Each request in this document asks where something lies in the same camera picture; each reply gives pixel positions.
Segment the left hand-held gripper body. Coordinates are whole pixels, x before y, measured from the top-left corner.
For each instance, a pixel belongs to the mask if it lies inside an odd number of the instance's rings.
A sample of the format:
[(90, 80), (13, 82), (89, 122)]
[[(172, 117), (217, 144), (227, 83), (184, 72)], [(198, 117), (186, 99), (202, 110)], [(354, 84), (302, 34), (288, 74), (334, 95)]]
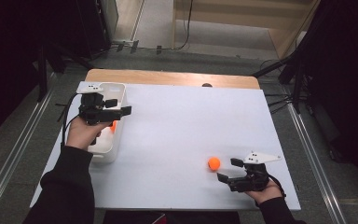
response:
[(113, 107), (106, 108), (104, 103), (106, 100), (98, 92), (86, 90), (89, 83), (81, 83), (77, 93), (81, 95), (79, 117), (85, 120), (88, 125), (96, 125), (101, 122), (110, 122), (121, 120), (121, 110), (115, 110)]

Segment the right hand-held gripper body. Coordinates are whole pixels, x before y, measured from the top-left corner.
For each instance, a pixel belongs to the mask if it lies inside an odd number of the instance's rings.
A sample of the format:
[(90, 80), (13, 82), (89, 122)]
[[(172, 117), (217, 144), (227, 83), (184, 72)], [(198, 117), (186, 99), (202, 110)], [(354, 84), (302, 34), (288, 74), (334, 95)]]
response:
[(261, 191), (266, 188), (267, 183), (273, 180), (280, 188), (281, 183), (273, 175), (270, 175), (266, 168), (267, 162), (279, 161), (282, 157), (269, 155), (261, 152), (251, 152), (243, 159), (246, 176), (228, 179), (228, 186), (231, 191)]

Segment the white plastic bin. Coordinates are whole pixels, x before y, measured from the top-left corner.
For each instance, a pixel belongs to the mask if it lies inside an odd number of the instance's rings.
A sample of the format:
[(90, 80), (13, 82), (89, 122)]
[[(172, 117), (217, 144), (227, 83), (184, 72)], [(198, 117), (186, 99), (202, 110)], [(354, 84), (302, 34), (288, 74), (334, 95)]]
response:
[[(86, 85), (86, 90), (100, 93), (104, 100), (117, 99), (115, 110), (127, 105), (126, 86), (122, 83), (89, 83)], [(101, 135), (96, 139), (96, 143), (88, 147), (88, 151), (93, 154), (93, 162), (112, 162), (116, 159), (124, 120), (122, 118), (117, 121), (117, 128), (114, 133), (111, 132), (110, 127), (104, 128)]]

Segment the person's right hand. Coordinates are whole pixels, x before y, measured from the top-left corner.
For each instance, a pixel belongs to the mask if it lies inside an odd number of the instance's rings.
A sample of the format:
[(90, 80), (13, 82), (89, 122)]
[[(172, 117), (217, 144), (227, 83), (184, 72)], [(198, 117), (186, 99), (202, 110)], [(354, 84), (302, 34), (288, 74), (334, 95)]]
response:
[(246, 191), (246, 194), (254, 199), (257, 205), (260, 205), (261, 203), (271, 199), (282, 197), (280, 187), (272, 180), (267, 183), (265, 189), (261, 191)]

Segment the person's left hand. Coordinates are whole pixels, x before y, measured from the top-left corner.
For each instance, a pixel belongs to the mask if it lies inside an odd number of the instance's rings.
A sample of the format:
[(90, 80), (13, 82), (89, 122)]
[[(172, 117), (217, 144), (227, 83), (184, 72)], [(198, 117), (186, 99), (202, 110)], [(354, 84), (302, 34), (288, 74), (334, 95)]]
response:
[(110, 122), (88, 125), (85, 120), (76, 117), (70, 124), (66, 145), (68, 147), (88, 150), (91, 143), (101, 135), (102, 130), (110, 125)]

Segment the wooden table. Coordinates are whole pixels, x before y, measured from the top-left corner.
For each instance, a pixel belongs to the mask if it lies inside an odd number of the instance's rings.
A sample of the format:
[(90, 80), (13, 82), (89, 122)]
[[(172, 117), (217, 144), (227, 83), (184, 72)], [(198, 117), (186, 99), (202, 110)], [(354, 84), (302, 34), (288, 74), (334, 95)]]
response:
[(197, 87), (210, 84), (212, 87), (216, 88), (260, 89), (259, 83), (255, 77), (145, 70), (91, 69), (88, 71), (85, 80), (89, 82), (119, 82)]

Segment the white board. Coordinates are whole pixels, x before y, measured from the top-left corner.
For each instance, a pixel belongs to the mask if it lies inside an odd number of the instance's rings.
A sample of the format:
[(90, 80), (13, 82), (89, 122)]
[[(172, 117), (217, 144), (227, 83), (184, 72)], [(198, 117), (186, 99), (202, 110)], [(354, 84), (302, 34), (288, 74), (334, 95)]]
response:
[(252, 152), (277, 156), (277, 177), (290, 209), (300, 207), (266, 98), (261, 90), (129, 84), (117, 158), (90, 168), (95, 205), (125, 210), (252, 210), (255, 203), (217, 179), (243, 176), (231, 165)]

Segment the black metal stand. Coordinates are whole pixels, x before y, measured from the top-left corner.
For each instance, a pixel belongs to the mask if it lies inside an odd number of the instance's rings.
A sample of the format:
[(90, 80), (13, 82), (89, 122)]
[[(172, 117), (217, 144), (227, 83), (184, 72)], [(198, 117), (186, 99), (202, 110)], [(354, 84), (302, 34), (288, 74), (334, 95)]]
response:
[(85, 61), (69, 49), (51, 41), (41, 42), (37, 48), (38, 102), (41, 102), (48, 93), (47, 64), (50, 65), (54, 72), (63, 73), (66, 65), (62, 56), (66, 56), (75, 63), (85, 67), (87, 70), (93, 69), (93, 66), (89, 62)]
[(267, 73), (270, 73), (282, 66), (284, 69), (278, 77), (278, 80), (281, 84), (288, 84), (292, 79), (295, 80), (294, 89), (289, 97), (293, 108), (300, 113), (299, 102), (300, 102), (300, 93), (301, 87), (304, 79), (304, 63), (303, 63), (304, 50), (302, 48), (295, 49), (289, 56), (278, 60), (276, 63), (268, 65), (265, 68), (260, 69), (259, 71), (252, 74), (252, 77), (260, 78)]

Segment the black curtain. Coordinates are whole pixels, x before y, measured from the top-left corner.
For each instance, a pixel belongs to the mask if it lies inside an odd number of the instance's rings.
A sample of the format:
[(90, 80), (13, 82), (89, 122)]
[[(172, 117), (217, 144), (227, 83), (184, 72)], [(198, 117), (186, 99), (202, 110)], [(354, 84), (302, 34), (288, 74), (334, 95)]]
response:
[(21, 13), (23, 0), (0, 0), (0, 126), (38, 84), (36, 45)]
[(311, 94), (337, 129), (331, 146), (358, 167), (358, 0), (321, 0), (309, 35)]

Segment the light wooden shelf unit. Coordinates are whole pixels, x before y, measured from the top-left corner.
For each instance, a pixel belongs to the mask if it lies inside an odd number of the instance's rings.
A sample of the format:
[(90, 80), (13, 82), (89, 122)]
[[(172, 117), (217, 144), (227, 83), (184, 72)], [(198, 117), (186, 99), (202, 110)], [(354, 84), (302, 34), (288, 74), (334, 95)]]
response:
[(191, 13), (192, 21), (267, 28), (279, 59), (290, 54), (306, 31), (321, 0), (173, 0), (172, 47), (176, 21)]

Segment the metal floor rail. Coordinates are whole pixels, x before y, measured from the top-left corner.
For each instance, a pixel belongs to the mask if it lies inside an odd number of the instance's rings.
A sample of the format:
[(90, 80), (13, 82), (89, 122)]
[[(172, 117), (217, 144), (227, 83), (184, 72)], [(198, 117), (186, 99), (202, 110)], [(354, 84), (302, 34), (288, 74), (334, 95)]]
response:
[(338, 202), (335, 191), (324, 171), (324, 168), (318, 158), (315, 147), (310, 139), (310, 135), (300, 114), (297, 114), (293, 105), (288, 106), (291, 118), (295, 124), (296, 131), (299, 135), (301, 144), (305, 150), (305, 154), (310, 164), (310, 168), (317, 182), (319, 191), (321, 192), (326, 209), (331, 217), (333, 224), (348, 224), (347, 219)]
[(53, 92), (61, 78), (60, 73), (48, 76), (48, 92), (40, 102), (32, 91), (0, 127), (0, 200), (34, 135)]

